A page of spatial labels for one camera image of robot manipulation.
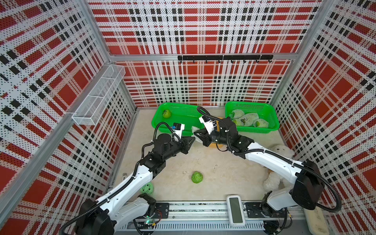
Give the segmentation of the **green custard apple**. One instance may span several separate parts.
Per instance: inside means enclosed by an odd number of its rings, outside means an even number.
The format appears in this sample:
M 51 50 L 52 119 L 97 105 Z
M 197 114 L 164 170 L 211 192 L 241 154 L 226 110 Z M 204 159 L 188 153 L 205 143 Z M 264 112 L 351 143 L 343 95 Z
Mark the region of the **green custard apple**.
M 191 176 L 191 181 L 195 184 L 199 184 L 203 181 L 203 174 L 201 172 L 195 171 Z

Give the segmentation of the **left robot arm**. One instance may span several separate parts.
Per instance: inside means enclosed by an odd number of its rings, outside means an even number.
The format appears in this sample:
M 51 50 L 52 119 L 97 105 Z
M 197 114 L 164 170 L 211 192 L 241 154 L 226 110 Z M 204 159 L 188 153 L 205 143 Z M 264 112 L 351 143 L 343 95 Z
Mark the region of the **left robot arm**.
M 147 194 L 127 205 L 126 202 L 143 186 L 151 182 L 166 166 L 166 161 L 179 153 L 188 154 L 194 137 L 184 137 L 184 124 L 166 122 L 157 124 L 153 139 L 142 146 L 142 156 L 136 162 L 134 171 L 119 185 L 97 200 L 86 200 L 78 216 L 66 222 L 59 230 L 74 225 L 77 235 L 113 235 L 123 224 L 139 216 L 153 216 L 155 200 Z

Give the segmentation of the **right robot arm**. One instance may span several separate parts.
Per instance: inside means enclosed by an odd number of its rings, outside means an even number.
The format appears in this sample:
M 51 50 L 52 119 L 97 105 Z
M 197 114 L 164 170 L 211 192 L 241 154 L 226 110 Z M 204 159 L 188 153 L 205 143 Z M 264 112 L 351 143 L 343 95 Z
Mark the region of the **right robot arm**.
M 253 139 L 240 135 L 237 126 L 227 117 L 212 116 L 198 106 L 200 122 L 204 128 L 194 132 L 204 146 L 212 143 L 225 145 L 231 154 L 256 162 L 286 179 L 291 185 L 282 190 L 269 191 L 262 200 L 262 209 L 279 211 L 301 206 L 307 210 L 321 208 L 327 212 L 339 212 L 342 202 L 338 191 L 325 179 L 312 161 L 296 161 L 271 151 Z

